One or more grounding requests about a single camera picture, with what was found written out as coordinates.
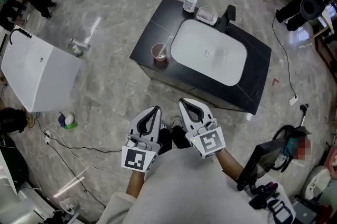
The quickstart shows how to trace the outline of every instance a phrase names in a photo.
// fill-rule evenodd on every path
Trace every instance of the marble floor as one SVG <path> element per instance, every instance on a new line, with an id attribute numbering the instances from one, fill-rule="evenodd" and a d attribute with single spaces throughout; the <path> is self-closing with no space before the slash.
<path id="1" fill-rule="evenodd" d="M 54 1 L 58 6 L 49 21 L 33 11 L 25 28 L 65 50 L 68 49 L 69 38 L 80 42 L 89 38 L 91 44 L 91 49 L 84 54 L 69 105 L 62 111 L 73 112 L 79 123 L 75 130 L 58 130 L 69 146 L 120 149 L 130 120 L 141 110 L 159 105 L 168 123 L 179 113 L 177 101 L 188 95 L 150 80 L 128 58 L 161 0 Z M 288 105 L 293 93 L 288 82 L 285 53 L 271 27 L 275 8 L 282 7 L 284 0 L 268 0 L 266 3 L 262 0 L 198 0 L 197 5 L 222 15 L 228 4 L 236 6 L 234 24 L 272 48 L 270 68 L 257 114 L 249 121 L 245 113 L 212 108 L 213 115 L 223 127 L 228 150 L 245 165 L 256 144 L 270 140 L 285 124 L 299 124 L 301 111 L 299 103 Z M 310 105 L 305 125 L 312 132 L 311 155 L 305 161 L 293 161 L 281 175 L 272 173 L 291 195 L 300 190 L 323 153 L 330 135 L 326 119 L 335 100 L 336 85 L 312 43 L 303 42 L 312 34 L 310 25 L 293 33 L 279 23 L 275 23 L 274 28 L 288 51 L 294 88 L 300 98 Z M 274 78 L 279 83 L 273 85 Z M 6 89 L 3 101 L 6 106 L 21 106 L 10 87 Z M 57 117 L 56 111 L 41 113 L 39 122 L 44 127 L 56 122 Z M 13 135 L 13 139 L 29 165 L 31 181 L 41 187 L 53 204 L 58 205 L 61 200 L 72 196 L 80 202 L 82 219 L 94 221 L 99 218 L 103 207 L 84 193 L 80 184 L 59 193 L 74 176 L 55 151 L 44 143 L 38 124 Z M 130 171 L 120 167 L 119 152 L 102 154 L 78 149 L 72 150 L 71 154 L 57 143 L 51 144 L 76 174 L 84 177 L 82 183 L 86 188 L 104 204 L 108 203 L 113 192 L 125 191 Z"/>

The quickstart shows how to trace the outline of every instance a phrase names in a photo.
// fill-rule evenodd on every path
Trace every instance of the black countertop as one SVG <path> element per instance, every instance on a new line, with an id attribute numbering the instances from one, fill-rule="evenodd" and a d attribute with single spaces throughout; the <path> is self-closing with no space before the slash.
<path id="1" fill-rule="evenodd" d="M 130 59 L 255 115 L 268 73 L 271 49 L 235 25 L 229 23 L 226 34 L 246 47 L 247 59 L 241 79 L 234 86 L 226 86 L 176 62 L 171 56 L 170 49 L 168 49 L 166 61 L 158 63 L 153 59 L 151 48 L 154 44 L 165 44 L 169 40 L 170 46 L 174 38 L 169 38 L 169 36 L 175 37 L 185 20 L 196 20 L 197 8 L 193 14 L 185 12 L 182 7 L 183 3 L 180 1 L 162 0 L 133 49 Z"/>

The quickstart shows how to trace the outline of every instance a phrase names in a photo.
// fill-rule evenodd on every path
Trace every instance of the sink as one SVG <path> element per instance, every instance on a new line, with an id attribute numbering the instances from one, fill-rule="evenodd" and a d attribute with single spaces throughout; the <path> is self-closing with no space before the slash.
<path id="1" fill-rule="evenodd" d="M 224 85 L 234 86 L 240 81 L 247 50 L 232 37 L 189 19 L 178 30 L 171 45 L 171 55 L 188 68 Z"/>
<path id="2" fill-rule="evenodd" d="M 1 69 L 23 106 L 29 112 L 64 108 L 82 60 L 19 31 L 13 32 L 12 43 Z"/>

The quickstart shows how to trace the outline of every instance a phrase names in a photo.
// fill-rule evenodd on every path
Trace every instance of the cleaning bottle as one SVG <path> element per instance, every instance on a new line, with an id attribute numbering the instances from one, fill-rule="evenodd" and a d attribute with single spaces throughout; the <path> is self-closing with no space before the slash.
<path id="1" fill-rule="evenodd" d="M 197 0 L 184 0 L 183 8 L 186 12 L 193 13 Z"/>

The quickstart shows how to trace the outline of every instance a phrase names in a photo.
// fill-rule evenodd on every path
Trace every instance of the soap dish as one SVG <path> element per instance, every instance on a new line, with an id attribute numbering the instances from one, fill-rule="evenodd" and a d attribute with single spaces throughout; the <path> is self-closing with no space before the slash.
<path id="1" fill-rule="evenodd" d="M 196 19 L 213 26 L 217 21 L 217 15 L 206 8 L 200 7 L 196 13 Z"/>

